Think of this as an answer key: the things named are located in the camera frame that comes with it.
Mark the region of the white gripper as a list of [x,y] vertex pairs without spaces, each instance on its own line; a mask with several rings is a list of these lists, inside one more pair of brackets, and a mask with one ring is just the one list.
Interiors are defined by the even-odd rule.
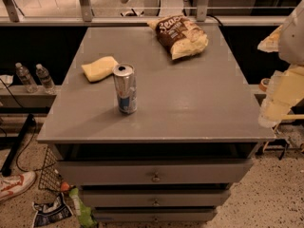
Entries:
[[[278,52],[282,26],[277,27],[257,46],[264,52]],[[262,101],[258,123],[266,128],[280,124],[282,120],[304,99],[304,66],[290,65],[284,72],[275,71]]]

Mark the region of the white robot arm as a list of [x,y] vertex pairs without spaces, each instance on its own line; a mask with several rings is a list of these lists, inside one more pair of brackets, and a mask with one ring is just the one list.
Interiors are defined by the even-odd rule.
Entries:
[[290,65],[270,78],[258,116],[261,126],[274,127],[286,120],[291,108],[304,99],[304,0],[257,48],[277,52]]

